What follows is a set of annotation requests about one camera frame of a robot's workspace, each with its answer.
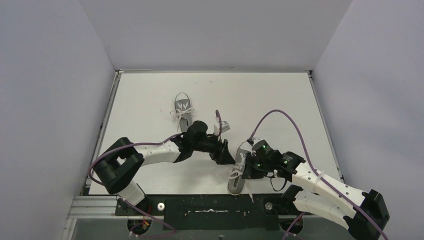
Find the robotic arm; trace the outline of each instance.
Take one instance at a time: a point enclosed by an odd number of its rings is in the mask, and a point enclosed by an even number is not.
[[[235,164],[228,150],[228,141],[207,134],[207,130],[204,122],[195,121],[184,134],[174,136],[157,147],[146,148],[145,154],[138,153],[134,147],[123,148],[131,142],[122,137],[107,152],[121,147],[123,149],[106,155],[93,169],[109,194],[118,194],[130,204],[146,209],[148,198],[132,180],[140,167],[163,162],[178,163],[191,157],[193,151],[209,153],[210,158],[219,165]],[[376,228],[352,204],[325,184],[322,178],[346,194],[383,229],[390,216],[381,194],[375,190],[366,193],[353,188],[319,170],[316,170],[319,173],[317,176],[301,156],[290,151],[280,153],[265,140],[253,138],[248,142],[252,148],[242,159],[242,174],[230,180],[228,185],[240,183],[243,187],[246,179],[261,179],[272,173],[292,183],[282,197],[292,202],[297,210],[333,221],[347,229],[357,240],[377,240],[380,237]],[[120,164],[119,158],[125,161]]]

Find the white shoelace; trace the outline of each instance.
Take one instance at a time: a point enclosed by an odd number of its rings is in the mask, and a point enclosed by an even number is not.
[[[184,114],[191,114],[195,109],[193,107],[189,107],[186,110],[182,110],[183,107],[185,108],[186,106],[183,106],[181,103],[178,103],[178,107],[180,109],[175,109],[169,112],[169,114],[171,114],[171,116],[173,117],[172,121],[174,123],[177,123],[177,128],[176,130],[180,130],[180,120],[183,117]]]

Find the white table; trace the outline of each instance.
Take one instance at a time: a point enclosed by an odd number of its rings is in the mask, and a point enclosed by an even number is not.
[[[273,109],[285,111],[302,132],[314,166],[340,179],[307,73],[123,73],[100,153],[121,137],[133,143],[161,142],[177,133],[170,111],[180,92],[190,97],[195,108],[193,120],[205,122],[208,133],[214,130],[215,109],[219,110],[231,127],[223,138],[228,139],[233,156],[264,114]],[[296,130],[278,112],[263,121],[255,137],[267,140],[282,153],[305,157]],[[136,149],[145,151],[143,146]],[[143,166],[133,180],[147,194],[228,194],[228,180],[217,174],[224,174],[227,168],[217,165],[207,153],[195,152],[183,162]],[[247,182],[253,194],[274,193],[268,178]],[[273,179],[275,188],[283,182]],[[89,193],[108,194],[94,182]]]

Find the black cable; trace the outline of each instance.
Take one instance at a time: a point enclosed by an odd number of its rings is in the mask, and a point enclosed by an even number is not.
[[[284,179],[284,184],[282,185],[282,187],[280,188],[280,190],[276,190],[276,189],[274,188],[274,185],[273,185],[273,179],[274,179],[275,177],[274,177],[274,176],[270,176],[270,177],[268,177],[268,178],[269,178],[269,182],[271,183],[272,190],[274,190],[275,192],[279,192],[279,191],[283,190],[283,188],[287,185],[287,179]]]

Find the wall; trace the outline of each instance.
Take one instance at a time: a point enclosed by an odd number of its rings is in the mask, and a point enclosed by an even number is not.
[[[390,239],[423,239],[424,1],[354,0],[312,77],[346,182],[383,194]]]
[[[0,3],[0,233],[59,239],[114,68],[77,0]]]
[[[79,0],[117,69],[304,71],[352,0]]]

